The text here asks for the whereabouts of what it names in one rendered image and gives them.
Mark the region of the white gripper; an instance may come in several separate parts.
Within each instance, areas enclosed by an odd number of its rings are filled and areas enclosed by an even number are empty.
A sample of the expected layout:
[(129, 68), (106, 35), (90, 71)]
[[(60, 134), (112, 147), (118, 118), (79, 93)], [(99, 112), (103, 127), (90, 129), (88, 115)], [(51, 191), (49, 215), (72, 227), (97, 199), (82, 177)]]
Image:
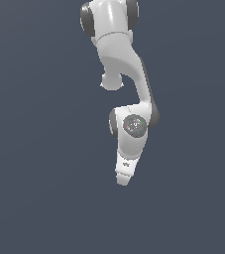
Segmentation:
[(118, 173), (116, 176), (117, 184), (126, 186), (131, 177), (135, 174), (136, 166), (141, 158), (141, 154), (134, 158), (125, 157), (120, 151), (117, 151), (117, 163), (115, 172)]

